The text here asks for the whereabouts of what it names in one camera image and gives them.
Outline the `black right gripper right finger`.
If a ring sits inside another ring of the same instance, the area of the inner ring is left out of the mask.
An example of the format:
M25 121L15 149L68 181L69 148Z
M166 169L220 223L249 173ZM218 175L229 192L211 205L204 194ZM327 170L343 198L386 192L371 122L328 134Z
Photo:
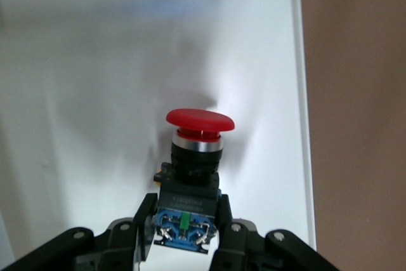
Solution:
M219 232L216 252L244 254L249 234L256 232L256 225L252 221L232 216L229 196L226 194L219 199L216 221Z

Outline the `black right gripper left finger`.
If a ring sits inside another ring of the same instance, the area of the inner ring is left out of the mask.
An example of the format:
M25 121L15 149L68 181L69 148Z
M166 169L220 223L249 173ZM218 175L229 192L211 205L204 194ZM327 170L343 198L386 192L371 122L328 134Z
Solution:
M157 194L148 193L132 218L114 220L108 226L109 265L139 265L147 260L155 234L157 201Z

